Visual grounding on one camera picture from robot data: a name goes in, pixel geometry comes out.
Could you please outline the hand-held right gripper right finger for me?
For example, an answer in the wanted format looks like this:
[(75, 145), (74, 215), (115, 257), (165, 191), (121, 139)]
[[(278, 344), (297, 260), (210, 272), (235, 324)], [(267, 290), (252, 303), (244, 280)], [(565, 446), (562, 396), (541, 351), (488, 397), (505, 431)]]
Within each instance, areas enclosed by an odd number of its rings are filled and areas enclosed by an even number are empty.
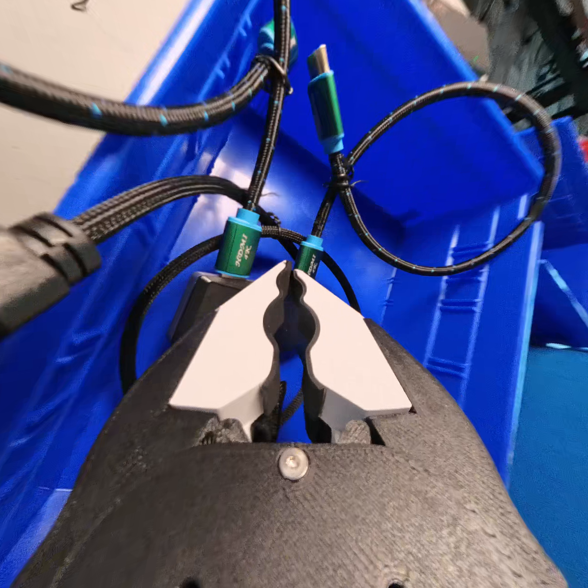
[(351, 421), (410, 412), (413, 404), (360, 312), (299, 269), (293, 300), (311, 442), (331, 442)]

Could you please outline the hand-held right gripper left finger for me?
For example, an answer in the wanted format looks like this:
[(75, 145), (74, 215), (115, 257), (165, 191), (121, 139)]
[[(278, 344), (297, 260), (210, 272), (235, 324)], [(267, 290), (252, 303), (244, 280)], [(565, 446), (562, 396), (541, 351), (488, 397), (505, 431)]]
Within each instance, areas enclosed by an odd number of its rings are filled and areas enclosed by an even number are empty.
[(281, 395), (275, 334), (285, 317), (292, 263), (282, 261), (249, 282), (212, 313), (168, 401), (179, 410), (238, 421), (248, 439)]

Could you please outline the black hdmi switch with cable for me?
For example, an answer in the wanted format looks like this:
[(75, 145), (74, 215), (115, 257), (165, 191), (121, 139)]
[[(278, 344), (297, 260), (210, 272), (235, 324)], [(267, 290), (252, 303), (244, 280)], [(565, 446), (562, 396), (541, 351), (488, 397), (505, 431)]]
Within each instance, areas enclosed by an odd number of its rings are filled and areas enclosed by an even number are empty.
[[(72, 219), (43, 212), (9, 227), (1, 226), (1, 340), (65, 298), (70, 288), (100, 268), (97, 245), (135, 221), (173, 201), (219, 194), (247, 212), (245, 189), (232, 181), (210, 175), (189, 175), (156, 180), (131, 188), (100, 202)], [(283, 229), (276, 217), (259, 205), (253, 212), (261, 217), (262, 238), (277, 240), (290, 254), (302, 252), (303, 237)], [(156, 298), (176, 277), (196, 261), (213, 252), (221, 237), (210, 238), (168, 263), (146, 285), (126, 321), (119, 351), (122, 394), (134, 385), (136, 351), (143, 321)], [(247, 287), (245, 279), (231, 283), (228, 277), (196, 276), (172, 326), (172, 342), (187, 333), (205, 314), (227, 302)]]

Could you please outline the braided hdmi cable green plugs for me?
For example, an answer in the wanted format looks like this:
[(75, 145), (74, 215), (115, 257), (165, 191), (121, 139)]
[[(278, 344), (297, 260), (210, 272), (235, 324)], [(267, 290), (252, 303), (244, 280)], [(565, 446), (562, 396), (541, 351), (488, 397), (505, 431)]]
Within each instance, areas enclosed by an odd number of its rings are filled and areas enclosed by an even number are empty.
[[(311, 103), (313, 120), (319, 142), (326, 152), (330, 164), (330, 181), (326, 194), (315, 217), (311, 235), (305, 240), (305, 247), (321, 246), (322, 233), (326, 226), (334, 200), (337, 196), (343, 204), (348, 220), (361, 242), (380, 260), (403, 272), (419, 275), (445, 277), (457, 275), (486, 265), (499, 254), (510, 248), (523, 234), (539, 220), (555, 191), (561, 172), (561, 141), (553, 121), (546, 110), (531, 96), (501, 84), (483, 81), (455, 82), (416, 96), (405, 102), (378, 122), (348, 156), (343, 154), (343, 123), (334, 72), (328, 61), (325, 45), (317, 48), (307, 59), (311, 80), (307, 91)], [(395, 124), (424, 107), (454, 98), (483, 98), (496, 103), (504, 102), (528, 120), (536, 131), (543, 151), (543, 177), (539, 190), (533, 196), (525, 217), (498, 244), (483, 251), (472, 259), (449, 266), (422, 266), (409, 263), (385, 249), (368, 230), (357, 209), (352, 194), (351, 178), (354, 165), (368, 148)]]
[(229, 120), (264, 89), (270, 92), (262, 143), (244, 202), (224, 226), (216, 270), (251, 273), (262, 237), (259, 200), (275, 152), (283, 103), (291, 93), (288, 71), (295, 34), (290, 1), (273, 2), (273, 41), (258, 49), (250, 69), (228, 91), (190, 105), (156, 107), (102, 99), (1, 63), (1, 103), (71, 125), (128, 136), (182, 135)]

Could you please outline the blue plastic bin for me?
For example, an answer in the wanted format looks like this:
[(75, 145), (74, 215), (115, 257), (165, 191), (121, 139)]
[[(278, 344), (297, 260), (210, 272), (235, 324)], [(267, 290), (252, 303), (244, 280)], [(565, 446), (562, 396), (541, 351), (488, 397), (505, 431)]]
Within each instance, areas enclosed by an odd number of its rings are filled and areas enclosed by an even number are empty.
[(510, 493), (569, 587), (587, 587), (587, 131), (554, 126), (562, 163), (541, 215)]
[[(163, 39), (175, 1), (96, 2), (70, 16), (72, 32), (35, 62), (1, 58), (98, 94), (114, 90), (147, 35)], [(183, 105), (234, 85), (251, 64), (272, 1), (188, 1), (166, 42), (128, 97)], [(325, 43), (334, 64), (345, 150), (377, 121), (445, 82), (469, 77), (425, 8), (413, 1), (292, 1), (301, 57), (292, 75), (263, 203), (284, 225), (309, 231), (329, 175), (307, 97), (306, 56)], [(76, 79), (66, 81), (66, 66)], [(1, 222), (48, 205), (69, 218), (124, 190), (182, 174), (250, 177), (263, 130), (263, 92), (220, 127), (160, 138), (103, 136), (1, 108)], [(23, 147), (8, 155), (8, 147)], [(357, 204), (390, 251), (443, 263), (451, 246), (482, 246), (510, 230), (541, 176), (491, 100), (451, 99), (400, 121), (361, 158)], [(222, 231), (227, 198), (185, 198), (101, 246), (102, 268), (42, 316), (1, 342), (1, 528), (23, 527), (51, 496), (70, 492), (100, 427), (121, 397), (117, 375), (123, 323), (148, 279), (173, 256)]]

